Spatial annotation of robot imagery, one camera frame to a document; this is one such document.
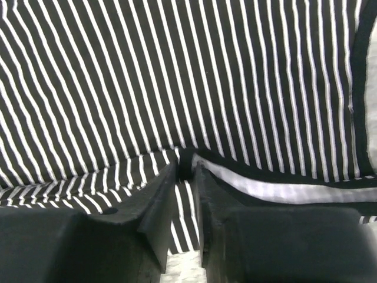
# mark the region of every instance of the striped fabric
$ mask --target striped fabric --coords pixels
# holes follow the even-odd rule
[[[368,0],[0,1],[2,206],[101,213],[189,148],[324,185],[375,178],[350,67]],[[176,196],[172,253],[198,247],[189,180]]]

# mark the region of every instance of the striped cloth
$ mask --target striped cloth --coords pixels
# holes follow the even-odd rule
[[[0,205],[101,213],[189,149],[376,201],[350,59],[370,2],[1,0]],[[198,247],[176,196],[172,253]]]

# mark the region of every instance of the light gray surface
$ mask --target light gray surface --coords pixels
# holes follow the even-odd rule
[[[377,170],[377,27],[371,36],[368,54],[368,77],[366,82],[366,127],[368,132],[368,152],[373,168]],[[368,224],[377,238],[377,222]],[[205,283],[206,271],[200,268],[199,252],[170,255],[166,274],[160,283]]]
[[[365,104],[368,152],[375,171],[377,170],[377,28],[373,29],[368,52]]]

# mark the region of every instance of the black trim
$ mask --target black trim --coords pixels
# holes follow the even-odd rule
[[[355,35],[350,65],[353,76],[352,102],[353,120],[356,132],[356,154],[361,176],[373,174],[368,156],[368,135],[365,123],[365,83],[368,48],[371,33],[377,17],[377,1],[369,0],[360,16],[360,23]]]

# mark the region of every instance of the black object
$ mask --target black object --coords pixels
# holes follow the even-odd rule
[[[165,272],[176,164],[103,215],[0,210],[0,282],[159,282]]]
[[[227,193],[202,164],[193,190],[208,283],[377,282],[371,235],[356,210],[248,206],[250,196]]]

